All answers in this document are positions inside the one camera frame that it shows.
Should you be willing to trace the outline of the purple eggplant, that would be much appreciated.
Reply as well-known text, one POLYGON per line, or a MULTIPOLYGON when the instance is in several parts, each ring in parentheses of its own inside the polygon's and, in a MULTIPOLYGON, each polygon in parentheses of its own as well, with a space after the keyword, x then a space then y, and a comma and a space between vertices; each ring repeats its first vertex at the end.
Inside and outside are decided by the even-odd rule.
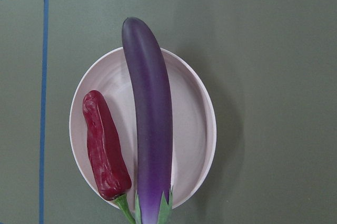
POLYGON ((154 34, 139 18, 124 21, 122 43, 136 113, 137 219, 168 223, 173 201, 173 116, 165 61, 154 34))

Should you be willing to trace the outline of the red chili pepper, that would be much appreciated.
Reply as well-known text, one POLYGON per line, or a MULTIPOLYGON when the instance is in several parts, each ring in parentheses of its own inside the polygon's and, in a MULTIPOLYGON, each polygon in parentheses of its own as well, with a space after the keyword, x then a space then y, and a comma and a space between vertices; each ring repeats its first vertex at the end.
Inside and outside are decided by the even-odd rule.
POLYGON ((129 223, 135 223, 126 197, 132 182, 103 95, 97 90, 88 92, 83 98, 82 111, 87 125, 87 154, 98 192, 104 200, 117 204, 129 223))

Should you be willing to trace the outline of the pink plate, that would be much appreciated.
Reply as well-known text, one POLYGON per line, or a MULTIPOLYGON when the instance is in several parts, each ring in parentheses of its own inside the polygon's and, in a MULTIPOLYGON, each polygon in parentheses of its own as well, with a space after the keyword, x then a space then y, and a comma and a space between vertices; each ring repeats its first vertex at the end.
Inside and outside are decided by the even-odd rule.
MULTIPOLYGON (((216 119, 210 96, 195 71, 180 57, 162 50, 171 87, 173 109, 173 207, 199 189, 213 162, 216 119)), ((76 164, 92 190, 97 186, 87 155, 87 126, 82 112, 86 93, 102 93, 116 125, 122 155, 135 181, 136 116, 131 80, 122 48, 99 58, 84 74, 74 93, 69 117, 70 142, 76 164)))

